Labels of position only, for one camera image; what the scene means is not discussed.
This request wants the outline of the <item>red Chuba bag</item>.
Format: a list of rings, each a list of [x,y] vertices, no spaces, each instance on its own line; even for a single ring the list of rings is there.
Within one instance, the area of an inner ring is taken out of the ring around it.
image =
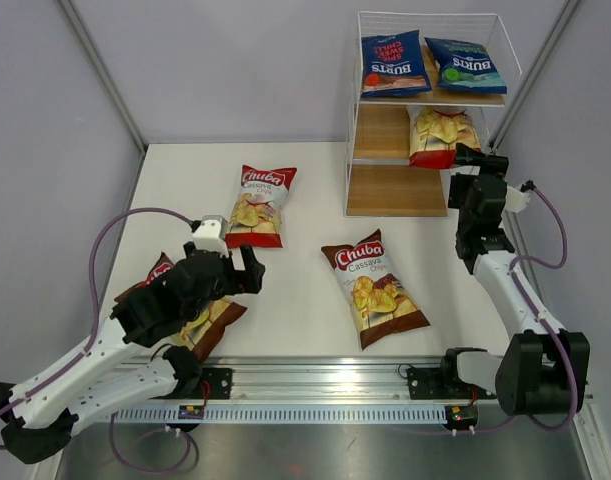
[[[225,235],[230,249],[242,245],[283,247],[282,209],[296,173],[295,167],[262,170],[242,166],[240,189]]]
[[[481,151],[473,117],[463,107],[406,107],[410,120],[409,165],[430,169],[450,169],[458,145]]]

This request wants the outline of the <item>blue Burts sea salt bag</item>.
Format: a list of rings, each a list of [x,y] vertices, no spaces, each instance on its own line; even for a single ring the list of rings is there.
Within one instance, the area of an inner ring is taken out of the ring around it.
[[[488,54],[477,43],[425,38],[438,65],[438,86],[453,92],[505,95],[507,85]]]

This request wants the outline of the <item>blue Burts spicy chilli bag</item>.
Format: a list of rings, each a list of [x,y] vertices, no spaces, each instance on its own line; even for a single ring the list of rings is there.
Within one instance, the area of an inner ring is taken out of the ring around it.
[[[410,97],[429,92],[418,30],[361,39],[362,98]]]

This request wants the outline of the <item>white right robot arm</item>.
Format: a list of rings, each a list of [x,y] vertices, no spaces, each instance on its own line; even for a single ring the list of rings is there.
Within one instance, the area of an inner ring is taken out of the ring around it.
[[[589,341],[567,330],[538,297],[522,269],[536,257],[517,254],[501,226],[503,214],[519,213],[532,197],[545,196],[531,181],[509,185],[505,157],[458,144],[452,163],[479,170],[451,178],[448,206],[458,212],[456,253],[492,301],[510,342],[503,356],[473,348],[447,350],[440,387],[451,396],[479,387],[496,396],[510,417],[525,415],[537,422],[542,415],[561,414],[569,423],[583,403]]]

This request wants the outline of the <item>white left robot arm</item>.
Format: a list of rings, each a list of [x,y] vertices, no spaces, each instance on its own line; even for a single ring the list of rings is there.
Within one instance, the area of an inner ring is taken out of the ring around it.
[[[111,381],[102,376],[181,331],[213,301],[257,294],[265,267],[251,246],[230,254],[195,250],[149,284],[124,296],[95,332],[43,372],[0,382],[0,449],[31,465],[62,450],[99,418],[151,398],[181,399],[200,388],[202,365],[186,346],[171,346],[146,366]]]

